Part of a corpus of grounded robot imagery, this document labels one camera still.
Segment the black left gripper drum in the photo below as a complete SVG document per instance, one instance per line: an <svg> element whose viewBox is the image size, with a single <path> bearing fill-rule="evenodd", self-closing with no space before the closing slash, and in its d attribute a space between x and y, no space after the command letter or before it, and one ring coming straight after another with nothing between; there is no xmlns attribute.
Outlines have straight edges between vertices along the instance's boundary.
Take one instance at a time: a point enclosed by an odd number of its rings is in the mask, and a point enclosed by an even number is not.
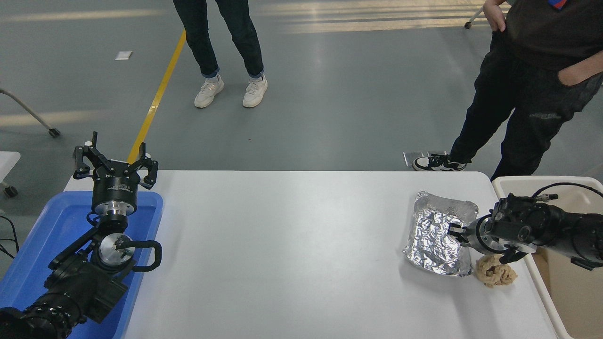
<svg viewBox="0 0 603 339"><path fill-rule="evenodd" d="M123 162L112 162L109 168L110 172L103 166L96 167L93 170L93 204L103 204L110 201L127 202L128 204L137 204L138 185L140 176L137 172L125 174L128 165Z"/></svg>

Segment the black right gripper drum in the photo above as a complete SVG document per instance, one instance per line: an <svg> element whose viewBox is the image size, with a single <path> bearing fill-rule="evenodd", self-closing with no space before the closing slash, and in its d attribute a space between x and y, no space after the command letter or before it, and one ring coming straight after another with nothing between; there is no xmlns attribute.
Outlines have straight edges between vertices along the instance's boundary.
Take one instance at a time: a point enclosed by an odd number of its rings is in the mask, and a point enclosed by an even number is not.
<svg viewBox="0 0 603 339"><path fill-rule="evenodd" d="M463 247L467 248L483 248L480 227L486 217L480 217L472 221L466 228L463 234Z"/></svg>

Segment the person's hand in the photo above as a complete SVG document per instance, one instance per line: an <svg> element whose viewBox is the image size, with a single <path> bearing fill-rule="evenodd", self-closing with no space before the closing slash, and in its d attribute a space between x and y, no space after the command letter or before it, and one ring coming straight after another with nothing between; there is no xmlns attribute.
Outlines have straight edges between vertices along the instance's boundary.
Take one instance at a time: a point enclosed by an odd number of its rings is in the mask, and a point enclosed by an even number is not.
<svg viewBox="0 0 603 339"><path fill-rule="evenodd" d="M485 0L482 10L493 32L504 32L506 30L505 15L500 6L506 0Z"/></svg>

